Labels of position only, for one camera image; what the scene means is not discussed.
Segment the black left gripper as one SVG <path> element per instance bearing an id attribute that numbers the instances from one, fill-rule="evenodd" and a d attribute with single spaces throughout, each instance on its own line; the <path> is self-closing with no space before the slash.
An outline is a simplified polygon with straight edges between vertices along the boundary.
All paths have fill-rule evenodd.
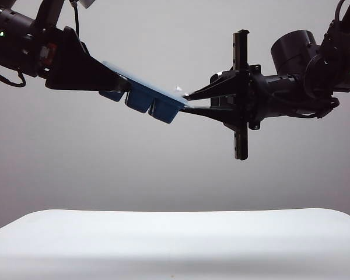
<path id="1" fill-rule="evenodd" d="M 131 88 L 129 81 L 93 58 L 70 27 L 34 27 L 27 32 L 27 51 L 27 75 L 45 78 L 49 89 L 127 92 Z"/>

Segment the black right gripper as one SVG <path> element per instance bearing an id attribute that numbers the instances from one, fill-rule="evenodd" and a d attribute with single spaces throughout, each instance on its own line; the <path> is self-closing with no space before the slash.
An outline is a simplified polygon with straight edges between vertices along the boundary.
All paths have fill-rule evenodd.
<path id="1" fill-rule="evenodd" d="M 241 29 L 232 35 L 233 65 L 229 71 L 211 76 L 210 84 L 184 98 L 188 101 L 210 99 L 210 107 L 185 107 L 180 111 L 207 117 L 234 131 L 234 156 L 248 158 L 248 129 L 258 130 L 261 120 L 257 113 L 257 85 L 248 63 L 249 31 Z"/>

